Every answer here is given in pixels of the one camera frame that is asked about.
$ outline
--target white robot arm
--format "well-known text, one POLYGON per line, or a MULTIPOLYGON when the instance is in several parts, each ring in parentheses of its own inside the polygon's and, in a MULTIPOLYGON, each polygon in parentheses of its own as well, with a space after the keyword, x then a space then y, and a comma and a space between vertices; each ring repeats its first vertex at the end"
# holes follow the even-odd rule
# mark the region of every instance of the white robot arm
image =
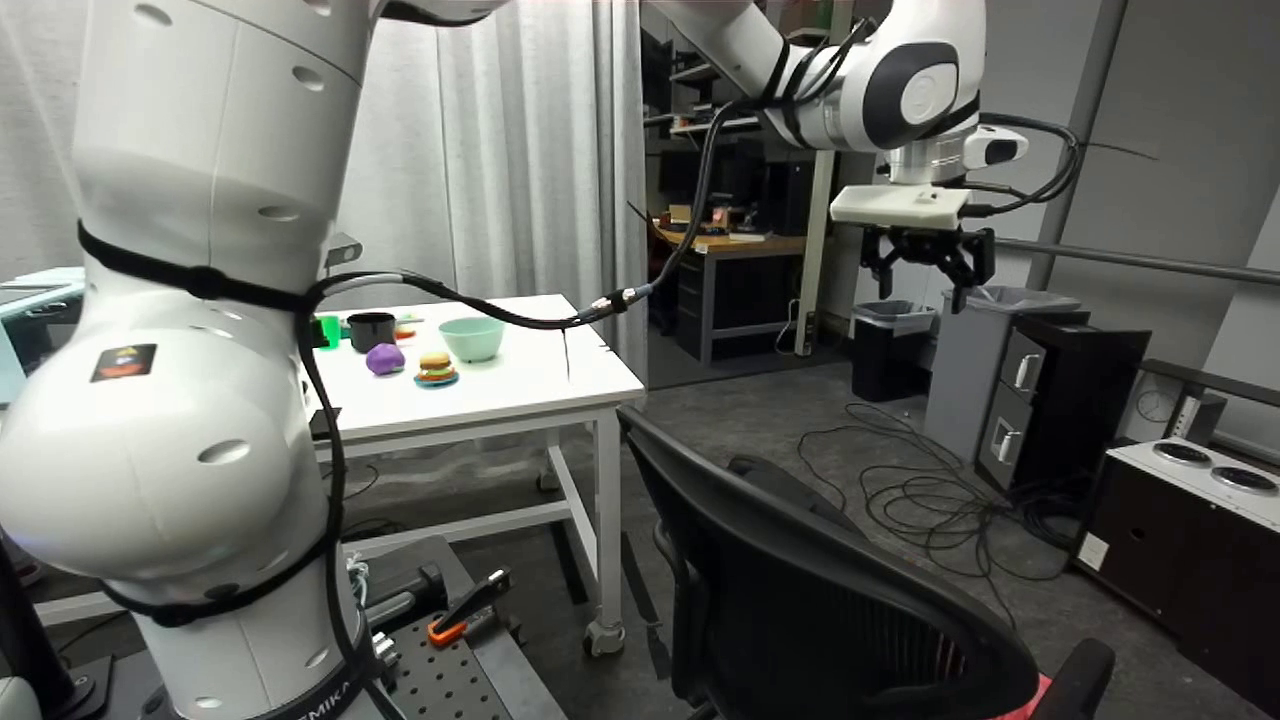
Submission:
MULTIPOLYGON (((497 5, 93 0, 72 144, 83 318, 0 423, 0 524, 136 611, 189 720, 397 717, 369 679, 340 491, 315 472, 295 306, 373 24, 452 28, 497 5)), ((804 99, 768 111, 808 149, 932 144, 979 89, 984 0, 898 0, 841 62, 783 51, 746 0, 659 9, 762 104, 804 99)), ((914 154, 932 151, 906 151, 904 179, 932 183, 914 154)))

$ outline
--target white table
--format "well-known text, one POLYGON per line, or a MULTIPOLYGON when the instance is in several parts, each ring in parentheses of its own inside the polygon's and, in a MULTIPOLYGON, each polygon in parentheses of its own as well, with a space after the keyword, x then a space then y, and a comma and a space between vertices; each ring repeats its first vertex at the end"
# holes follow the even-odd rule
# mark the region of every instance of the white table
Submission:
MULTIPOLYGON (((562 297, 499 298, 520 314, 558 318, 573 314, 562 297)), ((413 305, 387 306, 413 323, 402 341, 408 367, 400 377, 373 377, 350 342, 315 350, 333 405, 340 409, 340 432, 347 455, 384 455, 432 445, 464 445, 488 435, 547 435, 547 469, 558 482, 558 498, 526 504, 514 513, 473 514, 456 524, 432 524, 350 542, 359 557, 384 557, 424 534, 477 541, 541 524, 573 524, 574 541, 595 570, 595 621, 586 623, 591 651, 621 651, 621 419, 616 409, 635 405, 645 383, 627 365, 591 331, 526 331, 503 327, 499 354, 491 365, 456 365, 459 381, 449 386, 419 386, 413 367, 424 350, 444 350, 441 323, 477 314, 464 305, 413 305), (568 472, 554 432, 591 429, 595 445, 595 524, 568 472)))

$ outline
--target concrete floor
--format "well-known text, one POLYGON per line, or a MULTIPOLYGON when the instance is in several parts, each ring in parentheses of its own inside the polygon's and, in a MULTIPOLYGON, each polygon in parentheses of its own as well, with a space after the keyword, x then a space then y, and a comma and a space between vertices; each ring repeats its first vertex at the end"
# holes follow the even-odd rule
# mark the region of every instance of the concrete floor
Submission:
MULTIPOLYGON (((736 451, 756 451, 786 472, 797 472, 815 491, 846 504, 846 514, 888 553, 904 557, 906 563, 927 567, 927 561, 898 542, 894 534, 878 532, 862 514, 862 486, 860 472, 872 463, 906 463, 906 469, 936 469, 938 460, 927 455, 898 423, 918 417, 918 405, 893 405, 893 419, 883 413, 869 413, 846 391, 846 365, 808 365, 783 367, 762 377, 684 377, 678 386, 655 386, 645 409, 659 429, 693 445, 711 460, 729 460, 736 451)), ((479 491, 477 504, 506 504, 511 496, 537 491, 526 476, 514 472, 506 482, 491 482, 479 491)), ((650 553, 650 504, 640 486, 635 463, 624 463, 624 528, 635 542, 647 590, 659 600, 669 615, 669 567, 650 553)), ((1015 524, 998 524, 994 557, 1021 570, 1056 570, 1064 563, 1059 553, 1040 542, 1036 534, 1021 532, 1015 524)), ((663 720, 687 717, 678 698, 671 698, 669 682, 650 676, 645 621, 627 604, 627 651, 612 660, 585 660, 581 628, 586 621, 585 604, 573 604, 573 590, 554 563, 552 532, 520 532, 499 541, 479 541, 459 549, 473 575, 503 563, 511 567, 511 596, 506 611, 520 615, 524 651, 537 670, 547 679, 554 698, 573 720, 663 720)), ((956 589, 971 590, 975 600, 998 604, 988 585, 956 579, 956 589)), ((994 589, 1015 615, 1015 628, 1040 669, 1056 669, 1067 647, 1085 636, 1117 643, 1117 679, 1105 698, 1105 720, 1259 720, 1262 712, 1240 698, 1233 688, 1201 670, 1185 660, 1167 636, 1151 623, 1132 615, 1106 590, 1088 585, 1077 570, 1056 570, 1052 579, 1010 579, 994 575, 994 589)), ((66 647, 72 660, 136 647, 126 623, 94 630, 66 647)))

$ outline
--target chair backrest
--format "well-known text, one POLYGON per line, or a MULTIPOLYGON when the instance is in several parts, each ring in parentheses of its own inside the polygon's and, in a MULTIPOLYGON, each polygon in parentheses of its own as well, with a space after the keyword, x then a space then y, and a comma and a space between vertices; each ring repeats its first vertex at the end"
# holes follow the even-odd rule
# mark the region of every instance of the chair backrest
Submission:
POLYGON ((988 606, 647 419, 624 423, 674 570, 674 697, 762 720, 988 720, 1036 693, 1033 656, 988 606))

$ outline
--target black office chair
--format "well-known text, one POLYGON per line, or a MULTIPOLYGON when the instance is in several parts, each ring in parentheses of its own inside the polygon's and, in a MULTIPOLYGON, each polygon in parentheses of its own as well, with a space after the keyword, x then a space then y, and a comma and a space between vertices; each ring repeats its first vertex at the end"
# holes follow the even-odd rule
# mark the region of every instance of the black office chair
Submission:
MULTIPOLYGON (((988 606, 869 542, 801 479, 736 463, 742 479, 633 413, 624 429, 674 570, 678 698, 733 720, 988 720, 1033 698, 1036 662, 988 606)), ((1056 717, 1092 717, 1096 670, 1056 717)))

